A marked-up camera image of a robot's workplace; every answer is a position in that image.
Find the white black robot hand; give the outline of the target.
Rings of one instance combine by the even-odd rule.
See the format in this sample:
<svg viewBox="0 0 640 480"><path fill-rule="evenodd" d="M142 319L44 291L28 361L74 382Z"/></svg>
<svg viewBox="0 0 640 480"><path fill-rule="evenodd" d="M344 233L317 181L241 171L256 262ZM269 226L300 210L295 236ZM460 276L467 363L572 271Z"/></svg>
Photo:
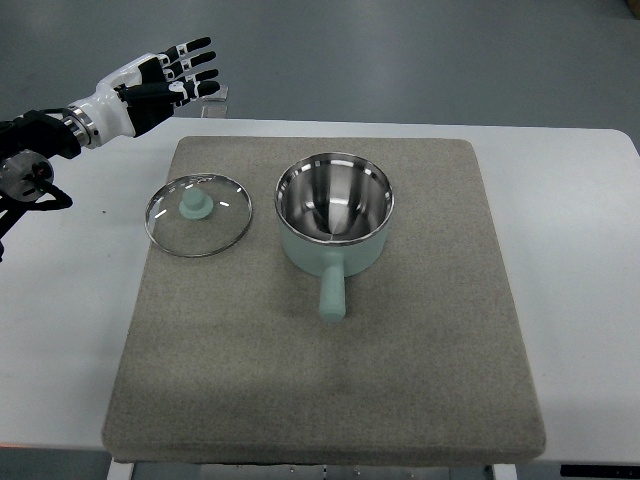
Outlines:
<svg viewBox="0 0 640 480"><path fill-rule="evenodd" d="M63 123L90 149L146 134L177 108L220 90L210 45L203 37L142 55L101 79L91 96L71 103Z"/></svg>

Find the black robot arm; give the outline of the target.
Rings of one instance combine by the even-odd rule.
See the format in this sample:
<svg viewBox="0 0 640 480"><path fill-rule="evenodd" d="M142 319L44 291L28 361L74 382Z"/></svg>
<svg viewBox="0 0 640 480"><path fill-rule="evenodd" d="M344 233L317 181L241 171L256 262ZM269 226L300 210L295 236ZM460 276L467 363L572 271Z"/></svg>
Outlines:
<svg viewBox="0 0 640 480"><path fill-rule="evenodd" d="M1 123L1 234L28 212L64 210L72 198L54 184L50 159L72 159L91 133L66 108L30 110Z"/></svg>

